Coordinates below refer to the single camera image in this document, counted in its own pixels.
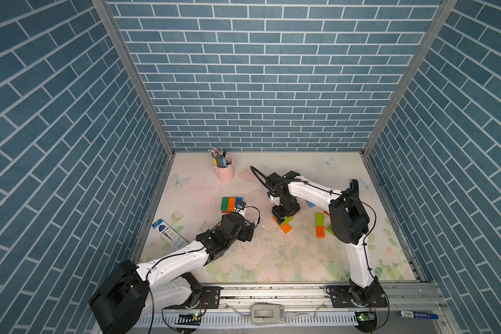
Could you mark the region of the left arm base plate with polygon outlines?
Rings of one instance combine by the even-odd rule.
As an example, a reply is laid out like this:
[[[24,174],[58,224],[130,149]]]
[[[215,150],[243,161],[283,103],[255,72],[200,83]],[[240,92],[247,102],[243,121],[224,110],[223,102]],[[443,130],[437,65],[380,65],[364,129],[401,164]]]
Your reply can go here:
[[[201,290],[193,290],[184,302],[185,308],[218,309],[221,299],[220,286],[203,286]]]

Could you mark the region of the orange lego brick bottom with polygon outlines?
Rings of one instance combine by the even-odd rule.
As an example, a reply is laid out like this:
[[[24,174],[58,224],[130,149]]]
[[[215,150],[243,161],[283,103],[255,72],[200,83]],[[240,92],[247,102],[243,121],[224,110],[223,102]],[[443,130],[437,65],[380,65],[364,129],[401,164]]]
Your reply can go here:
[[[280,225],[280,228],[285,234],[288,234],[292,230],[289,224],[282,224]]]

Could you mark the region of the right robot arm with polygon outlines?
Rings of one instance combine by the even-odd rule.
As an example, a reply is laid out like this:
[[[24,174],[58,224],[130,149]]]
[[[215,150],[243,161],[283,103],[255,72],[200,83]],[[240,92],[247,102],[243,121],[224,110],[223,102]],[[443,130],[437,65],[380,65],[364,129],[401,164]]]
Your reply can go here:
[[[276,173],[266,176],[254,166],[250,171],[268,189],[267,196],[274,204],[271,213],[281,228],[287,225],[289,217],[300,211],[299,198],[328,213],[332,233],[345,244],[353,303],[357,306],[376,303],[382,291],[367,254],[367,236],[372,230],[365,210],[367,206],[359,198],[358,181],[352,179],[349,188],[339,191],[311,182],[294,171],[282,176]]]

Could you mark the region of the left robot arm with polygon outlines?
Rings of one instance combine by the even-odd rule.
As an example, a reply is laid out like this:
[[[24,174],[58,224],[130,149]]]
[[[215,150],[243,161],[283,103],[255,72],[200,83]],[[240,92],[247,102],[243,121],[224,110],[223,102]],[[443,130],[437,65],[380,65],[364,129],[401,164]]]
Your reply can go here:
[[[237,201],[214,228],[167,256],[117,264],[89,299],[100,330],[126,333],[158,308],[198,303],[203,287],[192,271],[222,257],[236,241],[252,240],[256,224],[246,219],[246,208],[244,201]]]

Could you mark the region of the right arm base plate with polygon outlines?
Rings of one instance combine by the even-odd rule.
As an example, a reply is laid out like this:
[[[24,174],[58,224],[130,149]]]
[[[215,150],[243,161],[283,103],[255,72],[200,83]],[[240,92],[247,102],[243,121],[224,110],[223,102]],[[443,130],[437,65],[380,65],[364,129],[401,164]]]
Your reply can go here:
[[[373,282],[367,288],[357,285],[329,285],[325,292],[330,296],[334,308],[386,308],[387,295],[382,286]]]

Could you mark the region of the dark green lego brick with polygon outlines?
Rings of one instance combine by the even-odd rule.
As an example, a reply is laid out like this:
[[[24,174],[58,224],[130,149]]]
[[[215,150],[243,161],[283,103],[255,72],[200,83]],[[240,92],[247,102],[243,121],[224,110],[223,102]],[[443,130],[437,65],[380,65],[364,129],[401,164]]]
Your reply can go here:
[[[221,212],[222,213],[228,213],[229,212],[229,203],[230,203],[230,198],[229,197],[223,197],[221,200]]]

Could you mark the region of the lime green lego brick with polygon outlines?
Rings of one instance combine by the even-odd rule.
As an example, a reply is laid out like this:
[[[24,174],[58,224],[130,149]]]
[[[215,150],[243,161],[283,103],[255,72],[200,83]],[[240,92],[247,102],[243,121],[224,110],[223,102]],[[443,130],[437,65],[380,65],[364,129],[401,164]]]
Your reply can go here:
[[[289,222],[293,219],[293,217],[285,217],[284,221],[281,223],[281,226],[288,225]]]

